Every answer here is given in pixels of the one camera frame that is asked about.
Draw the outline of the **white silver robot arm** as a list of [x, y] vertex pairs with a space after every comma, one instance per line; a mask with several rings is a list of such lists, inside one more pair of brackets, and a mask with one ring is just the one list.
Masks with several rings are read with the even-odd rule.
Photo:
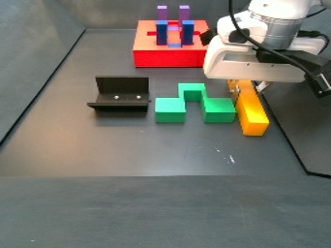
[[255, 80], [259, 89], [303, 81], [316, 97], [331, 95], [331, 60], [319, 56], [328, 40], [300, 29], [313, 6], [331, 9], [331, 0], [251, 0], [221, 17], [200, 35], [205, 77]]

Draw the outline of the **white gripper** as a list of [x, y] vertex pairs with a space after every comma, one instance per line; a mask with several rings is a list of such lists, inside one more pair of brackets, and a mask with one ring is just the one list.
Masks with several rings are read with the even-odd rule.
[[301, 82], [304, 72], [288, 64], [257, 61], [257, 46], [239, 37], [232, 22], [249, 32], [249, 37], [261, 45], [280, 50], [301, 50], [313, 55], [321, 52], [325, 41], [321, 38], [299, 37], [300, 19], [280, 19], [244, 11], [217, 20], [216, 35], [208, 44], [203, 71], [207, 78], [225, 78], [228, 92], [237, 101], [240, 87], [232, 79], [251, 79], [260, 83], [256, 91], [263, 93], [271, 86], [268, 81]]

